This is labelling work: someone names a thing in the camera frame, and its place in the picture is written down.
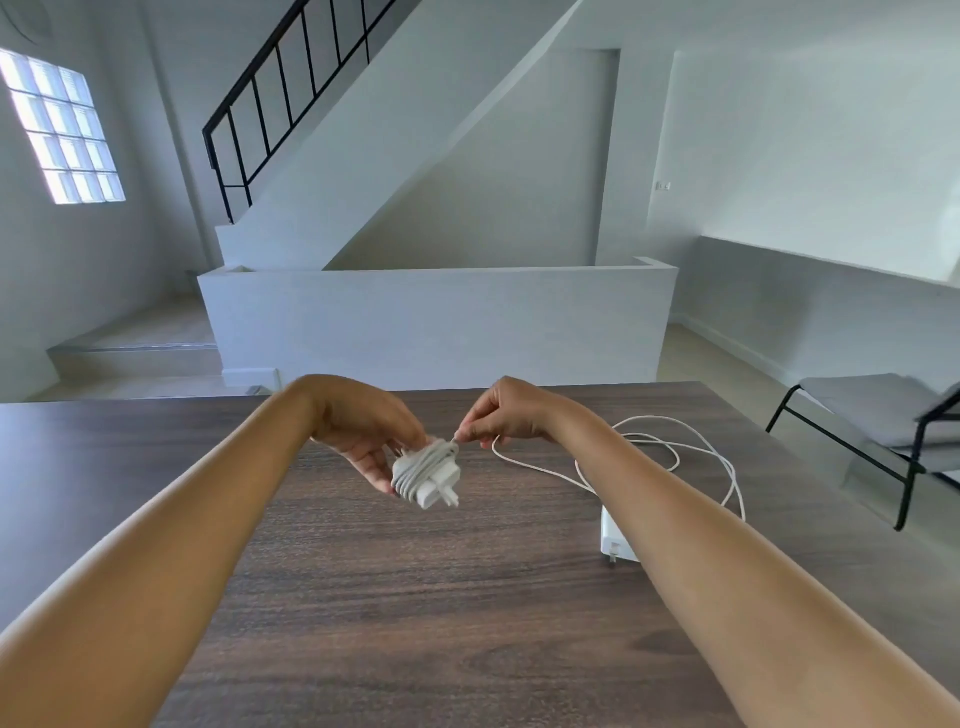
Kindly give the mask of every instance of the forearm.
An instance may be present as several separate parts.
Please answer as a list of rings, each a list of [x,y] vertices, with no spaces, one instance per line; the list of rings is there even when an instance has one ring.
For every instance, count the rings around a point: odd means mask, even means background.
[[[275,395],[0,636],[0,724],[150,721],[312,433],[315,406],[300,384]]]
[[[579,405],[580,462],[667,607],[751,726],[954,725],[956,701],[779,550]]]

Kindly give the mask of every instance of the tabletop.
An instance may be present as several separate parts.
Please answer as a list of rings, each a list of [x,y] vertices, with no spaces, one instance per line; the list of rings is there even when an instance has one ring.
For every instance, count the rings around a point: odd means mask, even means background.
[[[558,391],[611,423],[660,414],[702,432],[735,465],[752,526],[960,694],[960,582],[909,535],[702,384]],[[401,396],[449,438],[478,394]],[[258,404],[0,407],[0,627]],[[679,425],[643,429],[693,444]],[[513,451],[573,472],[556,446]],[[715,459],[683,459],[677,475],[724,495]],[[477,447],[459,462],[460,508],[424,512],[306,446],[156,725],[740,725],[642,566],[601,557],[596,497]]]

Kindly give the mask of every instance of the ceiling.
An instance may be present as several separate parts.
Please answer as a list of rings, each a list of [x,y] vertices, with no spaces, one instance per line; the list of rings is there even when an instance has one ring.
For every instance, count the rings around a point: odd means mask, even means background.
[[[870,46],[893,52],[960,48],[956,0],[585,0],[560,48],[628,40],[679,50],[798,51]]]

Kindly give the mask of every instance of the chair leg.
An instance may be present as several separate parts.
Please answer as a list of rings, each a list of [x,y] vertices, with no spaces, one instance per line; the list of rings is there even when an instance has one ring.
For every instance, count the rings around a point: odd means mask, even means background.
[[[913,499],[913,485],[917,481],[917,473],[920,468],[917,463],[911,462],[910,469],[906,473],[906,480],[903,481],[903,498],[900,500],[900,514],[897,516],[897,525],[895,531],[902,531],[906,526],[906,517],[910,512],[910,501]]]
[[[770,421],[770,424],[767,425],[767,432],[774,428],[774,425],[777,423],[777,420],[780,419],[780,415],[783,414],[783,409],[786,407],[787,403],[790,402],[790,398],[793,397],[794,392],[800,389],[800,385],[797,384],[786,393],[786,397],[783,398],[783,401],[780,403],[780,406],[777,408],[777,411],[774,413],[774,419]]]

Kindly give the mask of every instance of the black handrail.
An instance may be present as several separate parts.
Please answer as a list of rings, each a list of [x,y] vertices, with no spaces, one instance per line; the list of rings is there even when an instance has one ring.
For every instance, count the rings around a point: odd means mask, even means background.
[[[227,208],[227,217],[231,223],[234,222],[234,219],[233,211],[230,208],[230,200],[227,190],[243,189],[246,192],[247,204],[252,206],[253,197],[251,194],[251,184],[256,179],[257,175],[263,171],[263,168],[266,167],[267,163],[274,157],[277,150],[280,148],[280,146],[282,146],[283,142],[285,142],[290,134],[293,133],[300,121],[303,120],[303,117],[306,116],[307,112],[313,108],[313,105],[317,103],[317,100],[324,94],[324,92],[330,88],[330,85],[334,82],[334,80],[336,80],[340,72],[362,46],[366,46],[367,64],[370,63],[370,33],[374,28],[376,28],[379,22],[383,19],[384,15],[387,14],[387,11],[394,6],[396,0],[390,0],[390,2],[384,6],[383,10],[380,11],[377,17],[374,18],[369,24],[367,22],[367,2],[366,0],[360,0],[360,12],[363,18],[364,32],[360,39],[356,42],[356,44],[354,44],[354,46],[345,56],[341,53],[340,34],[337,30],[337,12],[334,8],[334,0],[329,0],[330,21],[333,29],[333,40],[337,51],[337,68],[320,88],[317,88],[317,79],[313,67],[313,54],[310,49],[310,35],[307,32],[306,24],[306,6],[311,2],[312,0],[296,0],[296,2],[294,2],[294,4],[290,7],[290,10],[283,15],[283,18],[280,20],[279,24],[277,24],[276,28],[274,28],[274,31],[270,33],[270,37],[267,38],[267,42],[265,42],[263,47],[257,51],[256,55],[253,57],[253,60],[250,62],[250,65],[248,65],[246,70],[244,70],[244,72],[240,75],[237,83],[233,85],[233,88],[230,89],[227,97],[223,100],[223,102],[221,102],[220,106],[217,107],[217,110],[213,112],[213,116],[210,117],[210,120],[206,122],[206,125],[204,126],[204,145],[206,147],[206,153],[210,159],[210,167],[214,170],[214,172],[217,173],[217,182],[220,184],[220,193],[224,198],[224,206]],[[311,90],[313,91],[313,98],[310,100],[310,103],[306,105],[306,108],[295,118],[293,109],[290,105],[290,93],[289,89],[287,88],[287,78],[286,73],[284,72],[283,57],[280,55],[280,42],[286,36],[287,32],[293,28],[298,21],[303,27],[303,42],[306,45],[307,63],[310,65],[310,86]],[[271,145],[270,137],[267,135],[267,124],[263,116],[263,103],[260,98],[260,89],[256,82],[257,72],[273,54],[276,54],[276,61],[277,65],[279,66],[280,81],[283,87],[283,100],[286,105],[286,116],[290,123],[290,127],[287,132],[275,145]],[[236,123],[233,119],[233,105],[236,104],[236,102],[240,99],[241,95],[243,95],[244,91],[247,90],[248,86],[252,86],[253,89],[253,98],[256,101],[256,111],[260,120],[260,131],[263,134],[263,144],[267,152],[266,158],[260,162],[256,169],[254,169],[249,175],[247,174],[247,170],[244,165],[243,152],[240,147],[240,138],[237,135]],[[233,137],[233,147],[236,151],[237,163],[240,169],[240,177],[242,178],[241,184],[224,183],[223,170],[220,167],[220,160],[217,158],[217,149],[213,142],[213,133],[220,128],[220,125],[223,124],[225,120],[229,122],[230,134]]]

